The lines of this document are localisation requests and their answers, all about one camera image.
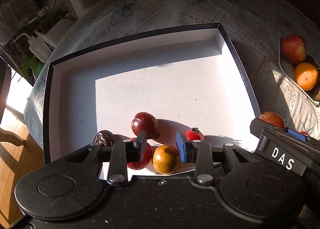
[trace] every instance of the white lettering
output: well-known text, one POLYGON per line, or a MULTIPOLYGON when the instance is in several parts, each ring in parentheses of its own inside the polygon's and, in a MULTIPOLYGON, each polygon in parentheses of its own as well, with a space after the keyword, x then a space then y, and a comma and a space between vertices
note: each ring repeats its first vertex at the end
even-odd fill
POLYGON ((273 156, 273 157, 275 158, 275 157, 277 157, 277 156, 278 156, 278 153, 279 153, 278 148, 275 148, 275 149, 273 150, 273 153, 272 153, 272 155, 271 155, 271 156, 273 156))
POLYGON ((285 157, 285 154, 283 153, 283 155, 281 156, 281 158, 278 159, 278 162, 281 161, 282 165, 283 165, 283 162, 284 162, 284 157, 285 157))
POLYGON ((289 167, 288 167, 288 165, 285 166, 285 168, 286 168, 287 170, 292 169, 292 164, 291 164, 291 163, 294 163, 294 160, 293 160, 293 159, 289 159, 289 161, 288 161, 289 167))

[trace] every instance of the fruit tray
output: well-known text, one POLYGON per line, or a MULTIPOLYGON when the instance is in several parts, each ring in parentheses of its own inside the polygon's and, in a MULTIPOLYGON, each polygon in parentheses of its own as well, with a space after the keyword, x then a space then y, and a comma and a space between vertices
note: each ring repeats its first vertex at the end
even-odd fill
POLYGON ((281 69, 281 71, 284 73, 284 75, 286 77, 289 78, 289 80, 291 80, 291 82, 293 82, 304 94, 305 96, 317 107, 319 107, 320 102, 313 100, 312 99, 312 95, 311 95, 311 91, 304 91, 294 80, 294 69, 295 66, 291 63, 289 63, 283 56, 281 53, 281 43, 282 43, 282 37, 279 38, 279 67, 281 69))
MULTIPOLYGON (((101 43, 49 65, 44 96, 44 158, 92 143, 100 130, 135 137, 138 112, 158 119, 151 146, 176 146, 178 130, 198 127, 213 146, 253 151, 250 123, 260 110, 247 74, 220 24, 154 30, 101 43)), ((176 173, 191 171, 182 165, 176 173)), ((103 164, 101 178, 108 163, 103 164)), ((132 175, 160 175, 152 163, 132 175)))

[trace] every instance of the wooden chair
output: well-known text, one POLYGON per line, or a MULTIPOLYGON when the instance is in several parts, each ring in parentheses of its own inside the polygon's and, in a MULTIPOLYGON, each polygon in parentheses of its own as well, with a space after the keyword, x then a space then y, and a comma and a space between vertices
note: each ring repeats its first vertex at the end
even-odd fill
MULTIPOLYGON (((0 122, 2 120, 2 116, 6 106, 10 83, 11 83, 11 69, 0 58, 0 122)), ((25 140, 23 140, 13 132, 5 131, 0 128, 0 142, 9 142, 15 146, 22 146, 25 140)))

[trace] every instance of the wooden floor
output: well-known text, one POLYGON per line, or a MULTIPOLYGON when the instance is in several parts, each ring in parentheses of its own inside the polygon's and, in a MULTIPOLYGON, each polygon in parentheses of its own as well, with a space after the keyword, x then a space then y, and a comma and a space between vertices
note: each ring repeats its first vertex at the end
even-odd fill
POLYGON ((1 122, 4 130, 26 140, 21 147, 0 142, 0 224, 5 228, 22 216, 14 197, 15 184, 23 175, 44 165, 42 149, 21 121, 23 115, 18 113, 14 114, 14 118, 2 119, 1 122))

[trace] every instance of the red fruit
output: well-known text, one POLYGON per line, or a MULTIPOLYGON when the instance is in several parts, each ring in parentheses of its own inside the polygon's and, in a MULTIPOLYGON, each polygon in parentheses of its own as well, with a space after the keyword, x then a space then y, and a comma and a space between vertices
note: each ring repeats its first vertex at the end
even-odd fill
POLYGON ((157 139, 160 136, 157 119, 147 112, 139 112, 131 122, 133 133, 138 136, 140 131, 147 132, 147 139, 157 139))
POLYGON ((188 141, 193 141, 193 140, 204 140, 204 136, 201 133, 201 131, 199 131, 198 128, 192 128, 188 131, 186 131, 185 136, 187 137, 188 141))
POLYGON ((144 153, 142 162, 141 163, 130 162, 127 164, 127 167, 131 168, 131 169, 135 169, 135 170, 143 169, 149 164, 151 157, 152 157, 152 149, 151 149, 150 144, 147 143, 146 151, 144 153))
POLYGON ((298 35, 289 35, 282 40, 282 54, 291 64, 298 65, 306 60, 306 43, 298 35))
POLYGON ((265 113, 261 114, 259 117, 260 120, 263 120, 265 122, 268 122, 269 124, 278 127, 280 129, 285 129, 284 121, 283 119, 272 111, 266 111, 265 113))

